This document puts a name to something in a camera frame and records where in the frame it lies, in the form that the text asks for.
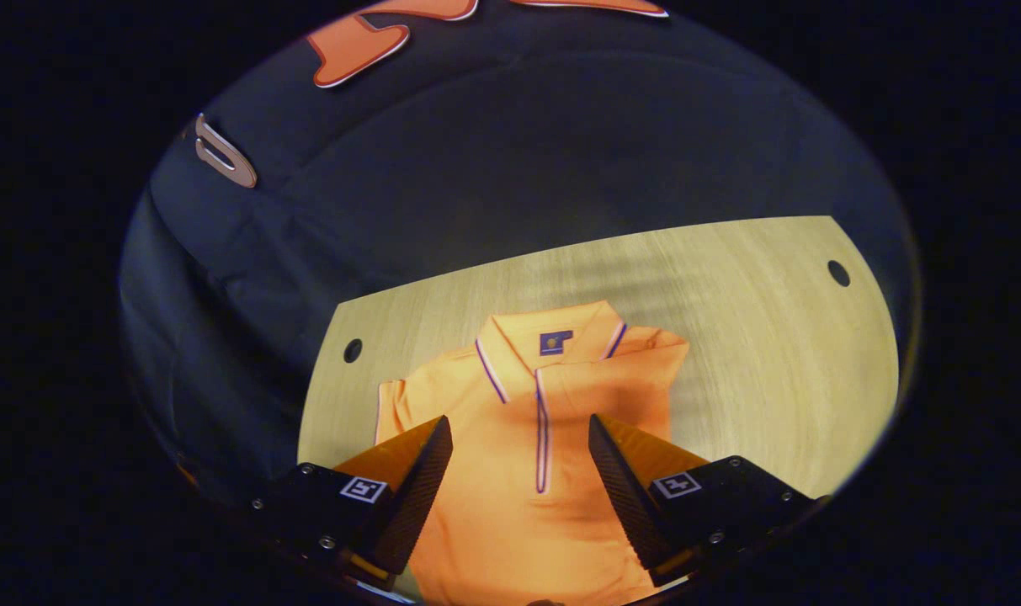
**wooden board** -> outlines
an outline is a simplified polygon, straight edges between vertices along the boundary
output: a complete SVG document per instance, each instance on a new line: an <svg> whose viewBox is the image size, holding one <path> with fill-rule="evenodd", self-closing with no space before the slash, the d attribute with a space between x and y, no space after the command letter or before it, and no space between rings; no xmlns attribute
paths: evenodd
<svg viewBox="0 0 1021 606"><path fill-rule="evenodd" d="M707 459L740 454L816 498L848 478L894 410L894 331L856 246L830 217L750 218L545 250L340 304L298 461L333 467L371 448L377 385L469 345L488 315L601 299L630 325L690 343L671 391L672 442ZM353 339L363 349L346 363ZM412 594L414 580L399 588Z"/></svg>

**logo patch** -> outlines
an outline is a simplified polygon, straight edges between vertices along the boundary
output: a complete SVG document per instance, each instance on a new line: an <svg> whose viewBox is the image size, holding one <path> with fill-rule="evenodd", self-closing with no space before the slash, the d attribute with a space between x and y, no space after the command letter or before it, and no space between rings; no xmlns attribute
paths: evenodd
<svg viewBox="0 0 1021 606"><path fill-rule="evenodd" d="M680 498L680 496L701 490L701 485L696 479L690 478L690 474L684 471L668 475L667 478L652 479L652 484L655 484L655 488L660 489L660 492L664 493L668 499Z"/></svg>
<svg viewBox="0 0 1021 606"><path fill-rule="evenodd" d="M564 352L564 341L574 339L574 331L564 330L560 333L544 333L540 336L541 356L555 356Z"/></svg>
<svg viewBox="0 0 1021 606"><path fill-rule="evenodd" d="M379 479L360 478L360 476L357 476L356 478L349 479L349 484L346 484L345 488L342 488L342 492L338 494L346 496L346 498L362 500L364 503L375 503L385 488L386 483L380 483Z"/></svg>

